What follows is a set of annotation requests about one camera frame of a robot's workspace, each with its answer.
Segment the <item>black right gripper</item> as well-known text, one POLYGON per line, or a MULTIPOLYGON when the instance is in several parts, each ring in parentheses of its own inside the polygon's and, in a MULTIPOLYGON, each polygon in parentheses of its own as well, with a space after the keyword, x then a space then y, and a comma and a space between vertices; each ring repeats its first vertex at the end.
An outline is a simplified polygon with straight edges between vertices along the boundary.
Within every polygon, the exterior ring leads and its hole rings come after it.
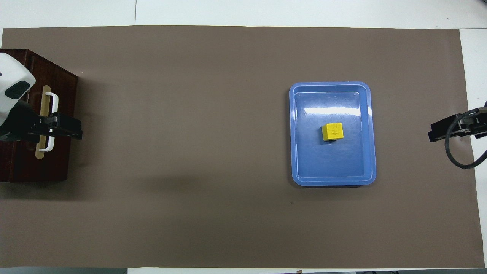
POLYGON ((428 140, 438 142, 446 138, 447 129, 460 116, 461 120, 454 125, 450 137, 470 136, 475 138, 486 137, 487 135, 487 111, 470 110, 463 114, 454 114, 431 124, 431 130, 428 132, 428 140))

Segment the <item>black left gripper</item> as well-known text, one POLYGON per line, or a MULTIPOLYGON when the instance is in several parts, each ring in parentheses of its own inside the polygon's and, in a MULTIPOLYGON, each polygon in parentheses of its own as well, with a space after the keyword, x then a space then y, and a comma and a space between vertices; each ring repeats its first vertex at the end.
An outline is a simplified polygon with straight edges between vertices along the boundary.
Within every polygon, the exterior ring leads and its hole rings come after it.
MULTIPOLYGON (((52 136, 83 139, 81 121, 60 112, 51 114, 52 136)), ((44 123, 44 116, 38 115, 25 101, 18 101, 10 110, 4 123, 0 127, 2 142, 39 142, 41 136, 49 136, 50 130, 44 123)))

